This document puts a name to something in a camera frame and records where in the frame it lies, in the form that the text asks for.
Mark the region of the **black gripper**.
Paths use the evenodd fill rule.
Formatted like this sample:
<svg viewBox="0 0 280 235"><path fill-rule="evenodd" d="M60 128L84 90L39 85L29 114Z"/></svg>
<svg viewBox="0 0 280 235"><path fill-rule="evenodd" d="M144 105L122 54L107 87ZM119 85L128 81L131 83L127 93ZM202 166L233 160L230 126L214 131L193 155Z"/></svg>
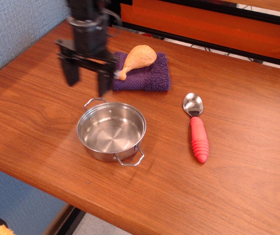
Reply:
<svg viewBox="0 0 280 235"><path fill-rule="evenodd" d="M72 27L73 39L58 39L62 70L69 86L79 81L79 68L98 73L99 97L111 89L117 58L107 50L108 17L80 21L67 17Z"/></svg>

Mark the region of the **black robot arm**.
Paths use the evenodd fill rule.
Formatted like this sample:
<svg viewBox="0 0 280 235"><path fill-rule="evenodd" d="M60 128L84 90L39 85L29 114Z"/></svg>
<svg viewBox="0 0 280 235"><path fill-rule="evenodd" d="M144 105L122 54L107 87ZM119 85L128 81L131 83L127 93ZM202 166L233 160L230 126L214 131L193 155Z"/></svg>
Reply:
<svg viewBox="0 0 280 235"><path fill-rule="evenodd" d="M79 68L97 73L98 94L103 96L111 89L118 58L107 49L110 17L119 26L121 18L107 9L105 0L69 0L70 16L67 23L72 27L73 39L58 39L59 58L69 86L79 80Z"/></svg>

